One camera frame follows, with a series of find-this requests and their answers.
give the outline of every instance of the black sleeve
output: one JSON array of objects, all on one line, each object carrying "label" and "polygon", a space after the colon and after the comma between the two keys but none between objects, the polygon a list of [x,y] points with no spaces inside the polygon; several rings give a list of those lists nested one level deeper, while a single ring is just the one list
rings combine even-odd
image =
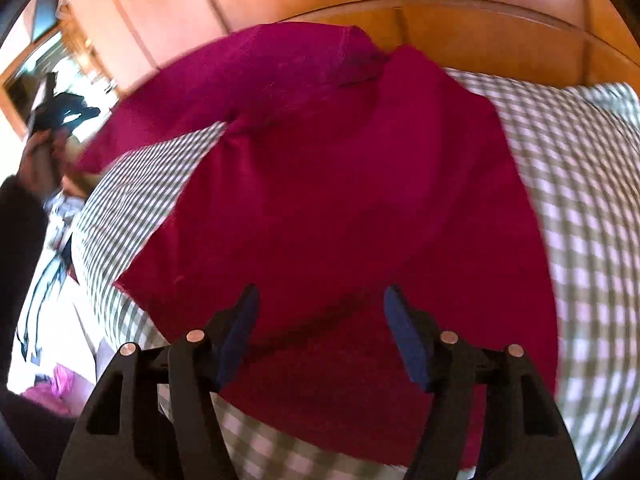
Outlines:
[{"label": "black sleeve", "polygon": [[0,388],[6,386],[15,327],[29,291],[47,230],[36,197],[14,176],[0,187]]}]

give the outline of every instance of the silver bolt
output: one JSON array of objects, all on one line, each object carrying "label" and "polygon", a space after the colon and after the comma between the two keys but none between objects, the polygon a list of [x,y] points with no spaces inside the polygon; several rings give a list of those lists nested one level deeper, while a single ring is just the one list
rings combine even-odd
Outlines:
[{"label": "silver bolt", "polygon": [[509,345],[509,348],[507,348],[507,350],[509,351],[509,354],[514,357],[522,357],[524,355],[524,348],[522,348],[522,346],[520,345]]},{"label": "silver bolt", "polygon": [[455,345],[458,342],[458,334],[451,330],[445,330],[440,334],[440,341],[448,345]]},{"label": "silver bolt", "polygon": [[202,330],[191,330],[187,334],[187,341],[189,343],[199,343],[204,339],[204,332]]},{"label": "silver bolt", "polygon": [[124,355],[124,357],[133,354],[136,351],[136,345],[134,343],[124,343],[120,347],[120,353]]}]

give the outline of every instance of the plaid blanket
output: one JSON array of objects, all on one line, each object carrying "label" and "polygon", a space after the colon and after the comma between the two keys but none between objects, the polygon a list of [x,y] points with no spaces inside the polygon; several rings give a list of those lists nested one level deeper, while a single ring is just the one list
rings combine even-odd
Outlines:
[{"label": "plaid blanket", "polygon": [[[640,104],[625,84],[565,90],[449,70],[489,98],[538,213],[558,307],[556,401],[585,478],[618,448],[640,409]],[[74,226],[74,263],[114,348],[166,343],[112,283],[168,216],[224,124],[123,155]],[[167,387],[160,404],[169,409]],[[213,402],[243,479],[394,478],[405,469],[327,452]]]}]

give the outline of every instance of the human hand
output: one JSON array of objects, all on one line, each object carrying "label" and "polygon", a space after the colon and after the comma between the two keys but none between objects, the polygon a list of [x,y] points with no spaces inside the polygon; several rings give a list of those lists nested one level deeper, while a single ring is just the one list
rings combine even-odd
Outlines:
[{"label": "human hand", "polygon": [[[20,167],[16,177],[21,186],[39,199],[46,198],[51,193],[51,170],[58,176],[62,176],[66,162],[65,155],[66,132],[58,130],[52,133],[51,130],[35,132],[24,147]],[[49,160],[53,168],[43,167],[44,158],[34,157],[38,150],[49,150]]]}]

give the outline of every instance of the person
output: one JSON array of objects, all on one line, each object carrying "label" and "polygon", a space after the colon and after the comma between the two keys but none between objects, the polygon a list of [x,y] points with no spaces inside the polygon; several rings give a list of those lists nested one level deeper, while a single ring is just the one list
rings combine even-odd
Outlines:
[{"label": "person", "polygon": [[54,479],[74,420],[57,416],[6,388],[14,331],[42,251],[47,229],[45,179],[34,161],[50,150],[60,174],[66,135],[46,130],[27,141],[16,175],[0,187],[0,470],[3,479]]}]

